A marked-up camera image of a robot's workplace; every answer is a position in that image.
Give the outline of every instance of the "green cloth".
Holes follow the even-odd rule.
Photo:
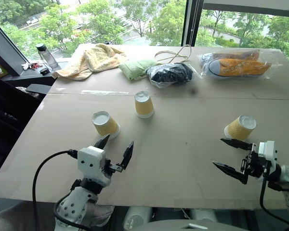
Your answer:
[[[142,59],[138,61],[127,61],[119,64],[119,68],[129,80],[138,80],[145,75],[145,70],[159,63],[154,59]]]

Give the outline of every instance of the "yellow paper cup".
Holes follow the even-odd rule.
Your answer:
[[[92,122],[101,136],[110,134],[109,139],[113,139],[120,133],[120,126],[117,122],[110,116],[108,112],[100,111],[92,116]]]
[[[231,124],[225,127],[224,133],[227,138],[245,140],[256,128],[256,120],[249,115],[240,115]]]
[[[136,114],[140,118],[149,118],[154,113],[154,108],[149,92],[143,90],[135,94]]]

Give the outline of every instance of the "floor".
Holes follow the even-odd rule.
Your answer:
[[[20,201],[0,199],[0,211],[16,205]],[[117,206],[111,220],[103,228],[96,228],[96,231],[122,231],[122,223],[128,207]],[[289,219],[287,210],[272,210],[282,218]],[[218,222],[233,225],[250,231],[282,231],[288,228],[283,222],[267,215],[262,210],[216,210]],[[180,209],[157,208],[153,220],[184,219]]]

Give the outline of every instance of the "clear plastic bottle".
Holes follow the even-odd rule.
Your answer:
[[[39,43],[37,45],[38,53],[42,60],[48,64],[51,68],[56,68],[59,64],[54,59],[53,55],[50,53],[50,51],[47,49],[45,44]]]

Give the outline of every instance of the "black item in plastic bag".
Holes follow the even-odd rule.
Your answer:
[[[190,81],[193,70],[183,63],[171,63],[152,66],[146,70],[151,83],[158,88],[165,88],[172,84],[182,84]]]

